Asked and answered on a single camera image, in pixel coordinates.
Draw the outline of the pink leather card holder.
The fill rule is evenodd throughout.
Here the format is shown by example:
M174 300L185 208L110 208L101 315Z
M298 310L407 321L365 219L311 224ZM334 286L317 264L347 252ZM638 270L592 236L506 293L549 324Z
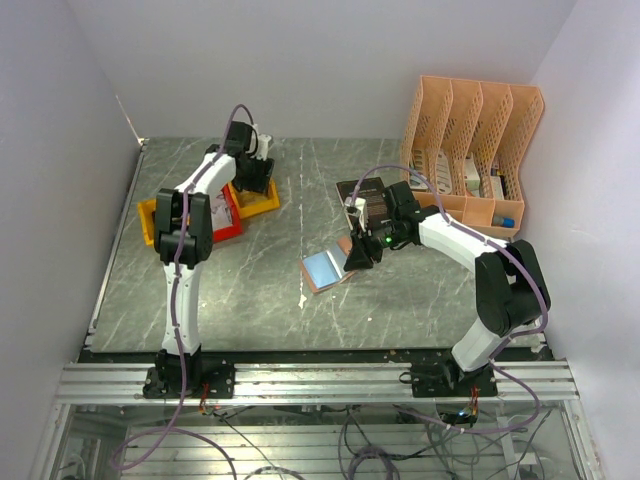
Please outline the pink leather card holder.
M307 256L300 261L303 278L313 294L331 289L355 274L354 271L344 270L351 247L350 238L343 236L328 249Z

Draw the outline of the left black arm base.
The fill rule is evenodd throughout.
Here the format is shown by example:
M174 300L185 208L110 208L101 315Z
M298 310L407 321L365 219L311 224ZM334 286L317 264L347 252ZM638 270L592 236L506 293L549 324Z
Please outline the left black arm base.
M235 367L222 358L204 355L169 354L165 349L155 356L147 370L142 395L145 399L178 399L182 394L183 372L186 372L186 398L231 399L235 387Z

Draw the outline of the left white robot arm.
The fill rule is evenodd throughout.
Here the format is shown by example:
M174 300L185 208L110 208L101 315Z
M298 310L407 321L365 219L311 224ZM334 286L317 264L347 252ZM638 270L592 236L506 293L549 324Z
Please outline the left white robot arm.
M145 379L146 398L192 397L203 387L198 300L214 245L211 197L229 183L266 194L274 168L270 141L255 124L232 121L186 180L156 196L154 249L163 264L167 314L161 348Z

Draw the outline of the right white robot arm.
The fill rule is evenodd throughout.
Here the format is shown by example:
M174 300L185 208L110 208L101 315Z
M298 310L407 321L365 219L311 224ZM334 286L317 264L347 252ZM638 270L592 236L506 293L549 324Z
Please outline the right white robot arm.
M389 219L365 228L363 210L348 206L353 228L347 272L371 269L386 249L410 244L436 250L469 270L475 281L476 320L440 363L435 380L450 394L465 394L510 341L528 335L528 325L545 326L551 306L533 246L486 236L455 220L437 206L423 207L407 182L385 188Z

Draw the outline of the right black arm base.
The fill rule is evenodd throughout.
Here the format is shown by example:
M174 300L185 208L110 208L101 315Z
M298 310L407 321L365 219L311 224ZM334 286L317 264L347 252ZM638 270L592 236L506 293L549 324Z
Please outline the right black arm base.
M488 367L464 373L453 363L412 364L398 380L409 385L414 398L493 397L498 393Z

